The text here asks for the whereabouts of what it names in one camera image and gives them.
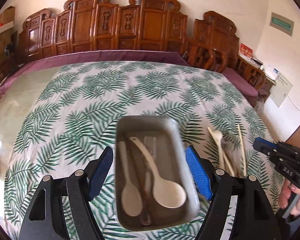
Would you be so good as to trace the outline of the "cream chopstick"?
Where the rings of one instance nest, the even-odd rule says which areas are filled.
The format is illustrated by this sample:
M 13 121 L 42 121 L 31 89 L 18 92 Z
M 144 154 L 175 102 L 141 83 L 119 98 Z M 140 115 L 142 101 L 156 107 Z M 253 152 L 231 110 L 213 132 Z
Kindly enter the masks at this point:
M 247 161 L 246 161 L 246 156 L 245 156 L 245 149 L 244 149 L 244 143 L 243 143 L 243 137 L 242 137 L 240 124 L 237 124 L 237 129 L 238 129 L 238 136 L 239 136 L 239 141 L 240 141 L 240 146 L 241 146 L 243 177 L 246 177 L 247 176 Z

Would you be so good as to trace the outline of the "cream small spoon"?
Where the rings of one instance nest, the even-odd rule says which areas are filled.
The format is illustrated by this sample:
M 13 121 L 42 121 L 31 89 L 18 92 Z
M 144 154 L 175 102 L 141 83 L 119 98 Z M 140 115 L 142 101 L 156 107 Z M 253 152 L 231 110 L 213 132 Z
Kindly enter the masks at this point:
M 121 204 L 125 213 L 131 217 L 138 216 L 142 211 L 142 198 L 139 190 L 132 183 L 129 174 L 127 148 L 124 141 L 119 142 L 119 152 L 121 157 L 125 185 L 121 193 Z

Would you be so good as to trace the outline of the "grey rectangular utensil tray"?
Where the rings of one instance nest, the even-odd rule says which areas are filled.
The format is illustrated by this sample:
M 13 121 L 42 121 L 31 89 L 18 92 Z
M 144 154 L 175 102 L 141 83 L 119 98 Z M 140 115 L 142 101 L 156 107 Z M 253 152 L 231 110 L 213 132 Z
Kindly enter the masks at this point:
M 116 214 L 130 231 L 189 222 L 200 203 L 178 123 L 167 116 L 130 115 L 116 126 Z

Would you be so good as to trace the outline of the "large cream serving spoon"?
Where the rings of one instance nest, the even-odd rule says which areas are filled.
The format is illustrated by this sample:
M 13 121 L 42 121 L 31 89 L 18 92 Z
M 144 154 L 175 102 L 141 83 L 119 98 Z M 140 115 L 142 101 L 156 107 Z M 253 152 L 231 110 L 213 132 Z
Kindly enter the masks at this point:
M 187 195 L 184 188 L 176 183 L 162 178 L 159 170 L 147 150 L 146 146 L 137 137 L 129 137 L 129 140 L 133 142 L 137 148 L 141 151 L 143 156 L 146 158 L 151 171 L 153 173 L 153 197 L 161 206 L 176 209 L 183 206 L 186 202 Z

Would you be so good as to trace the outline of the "purple seat cushion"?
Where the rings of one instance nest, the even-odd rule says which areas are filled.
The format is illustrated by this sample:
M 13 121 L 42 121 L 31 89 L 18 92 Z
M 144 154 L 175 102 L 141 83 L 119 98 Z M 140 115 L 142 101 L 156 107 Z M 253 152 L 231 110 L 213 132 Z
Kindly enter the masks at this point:
M 233 69 L 225 68 L 222 74 L 243 94 L 243 96 L 250 96 L 253 98 L 258 96 L 258 91 Z

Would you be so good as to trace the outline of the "palm leaf tablecloth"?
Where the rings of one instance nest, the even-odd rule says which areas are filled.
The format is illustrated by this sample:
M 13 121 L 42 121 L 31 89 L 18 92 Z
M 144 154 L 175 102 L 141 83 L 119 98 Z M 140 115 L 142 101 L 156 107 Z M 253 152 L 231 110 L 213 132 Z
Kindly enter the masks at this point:
M 242 170 L 240 124 L 247 172 L 255 175 L 274 211 L 283 178 L 253 149 L 255 138 L 271 140 L 262 119 L 222 74 L 174 64 L 95 62 L 63 66 L 38 96 L 16 137 L 5 175 L 7 233 L 18 239 L 30 200 L 50 174 L 66 177 L 115 144 L 119 118 L 164 115 L 176 120 L 182 140 L 218 165 L 209 134 L 223 134 L 223 149 Z

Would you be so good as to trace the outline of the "red card on shelf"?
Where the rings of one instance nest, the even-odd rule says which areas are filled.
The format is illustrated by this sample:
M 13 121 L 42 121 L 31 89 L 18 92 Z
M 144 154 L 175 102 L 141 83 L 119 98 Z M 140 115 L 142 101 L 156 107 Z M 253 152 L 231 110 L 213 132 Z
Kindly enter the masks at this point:
M 241 57 L 245 57 L 246 59 L 249 59 L 249 60 L 253 56 L 253 50 L 243 43 L 240 43 L 238 53 Z

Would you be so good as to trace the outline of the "carved wooden folding screen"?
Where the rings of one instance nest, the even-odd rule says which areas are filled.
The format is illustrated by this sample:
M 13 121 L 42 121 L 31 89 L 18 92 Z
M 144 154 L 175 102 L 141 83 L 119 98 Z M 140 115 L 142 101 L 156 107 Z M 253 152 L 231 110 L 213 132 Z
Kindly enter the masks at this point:
M 67 0 L 54 14 L 42 9 L 30 15 L 18 37 L 23 62 L 97 50 L 189 50 L 187 16 L 177 0 Z

